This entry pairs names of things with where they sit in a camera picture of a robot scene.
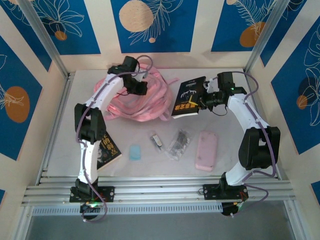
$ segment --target purple cable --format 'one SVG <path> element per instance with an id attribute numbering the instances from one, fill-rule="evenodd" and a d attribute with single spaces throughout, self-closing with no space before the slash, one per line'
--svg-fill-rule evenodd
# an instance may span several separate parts
<path id="1" fill-rule="evenodd" d="M 141 55 L 139 57 L 137 57 L 137 60 L 142 58 L 142 57 L 146 57 L 150 60 L 151 64 L 149 65 L 149 68 L 145 71 L 141 71 L 139 72 L 139 74 L 145 74 L 147 72 L 150 71 L 150 69 L 153 67 L 154 65 L 154 62 L 152 60 L 151 57 L 149 57 L 148 55 Z M 108 208 L 107 208 L 107 204 L 104 200 L 104 198 L 98 193 L 98 191 L 94 188 L 94 186 L 90 183 L 90 180 L 89 180 L 89 176 L 87 174 L 87 170 L 86 170 L 86 166 L 85 166 L 85 163 L 86 163 L 86 151 L 87 151 L 87 144 L 83 141 L 80 141 L 79 140 L 79 133 L 80 133 L 80 127 L 88 113 L 88 111 L 90 110 L 91 106 L 95 103 L 95 101 L 97 100 L 97 98 L 99 97 L 99 95 L 102 93 L 102 91 L 106 88 L 106 86 L 108 86 L 113 80 L 115 80 L 117 77 L 120 77 L 122 75 L 127 75 L 127 74 L 136 74 L 136 72 L 131 72 L 131 71 L 128 71 L 128 72 L 121 72 L 115 76 L 113 76 L 112 78 L 110 78 L 110 80 L 104 84 L 101 89 L 98 91 L 98 93 L 96 94 L 96 96 L 93 98 L 93 101 L 89 104 L 89 106 L 85 109 L 85 111 L 83 112 L 81 118 L 80 118 L 80 121 L 79 121 L 79 125 L 78 127 L 76 128 L 76 134 L 75 134 L 75 141 L 79 144 L 82 144 L 84 146 L 84 150 L 83 150 L 83 155 L 82 155 L 82 170 L 83 170 L 83 174 L 84 174 L 84 177 L 85 177 L 85 180 L 87 181 L 88 185 L 90 186 L 90 188 L 92 189 L 92 191 L 99 197 L 99 199 L 101 200 L 101 202 L 103 203 L 103 206 L 105 208 L 105 211 L 104 211 L 104 214 L 102 217 L 100 217 L 99 219 L 95 219 L 95 220 L 88 220 L 88 219 L 85 219 L 85 211 L 83 211 L 82 213 L 82 218 L 83 218 L 83 221 L 86 222 L 86 223 L 98 223 L 98 222 L 101 222 L 102 220 L 105 219 L 106 215 L 107 215 L 107 212 L 108 212 Z"/>
<path id="2" fill-rule="evenodd" d="M 249 94 L 247 94 L 244 98 L 244 101 L 246 101 L 251 95 L 253 95 L 254 93 L 256 93 L 259 89 L 259 83 L 258 81 L 249 73 L 246 73 L 246 72 L 242 72 L 242 71 L 232 71 L 232 73 L 238 73 L 238 74 L 244 74 L 248 77 L 250 77 L 256 84 L 256 89 L 254 91 L 251 91 Z M 249 110 L 249 112 L 252 114 L 252 116 L 254 117 L 255 120 L 258 119 L 257 115 L 254 113 L 254 111 L 251 109 L 251 107 L 249 106 L 248 103 L 244 103 L 245 106 L 247 107 L 247 109 Z M 272 162 L 272 174 L 268 174 L 266 172 L 263 172 L 263 171 L 259 171 L 259 170 L 253 170 L 252 172 L 250 172 L 247 176 L 245 176 L 243 179 L 242 179 L 242 182 L 244 183 L 246 180 L 248 180 L 248 178 L 250 178 L 254 173 L 259 173 L 259 174 L 262 174 L 262 175 L 265 175 L 267 177 L 270 177 L 270 178 L 273 178 L 275 175 L 276 175 L 276 159 L 275 159 L 275 154 L 274 154 L 274 150 L 271 146 L 271 142 L 270 142 L 270 139 L 269 139 L 269 136 L 264 128 L 264 126 L 262 125 L 262 123 L 260 121 L 257 122 L 257 124 L 259 125 L 259 127 L 261 128 L 262 132 L 263 132 L 263 135 L 265 137 L 265 140 L 266 140 L 266 144 L 269 148 L 269 151 L 270 151 L 270 155 L 271 155 L 271 162 Z M 256 203 L 254 203 L 253 205 L 251 205 L 250 207 L 254 207 L 255 205 L 257 205 L 258 203 L 262 202 L 263 200 L 265 200 L 268 196 L 269 196 L 269 192 L 268 190 L 266 189 L 263 189 L 261 187 L 257 187 L 257 186 L 252 186 L 252 185 L 249 185 L 249 184 L 246 184 L 244 183 L 243 184 L 244 186 L 246 187 L 249 187 L 249 188 L 253 188 L 253 189 L 257 189 L 257 190 L 261 190 L 261 191 L 264 191 L 266 194 L 265 196 L 260 199 L 259 201 L 257 201 Z"/>

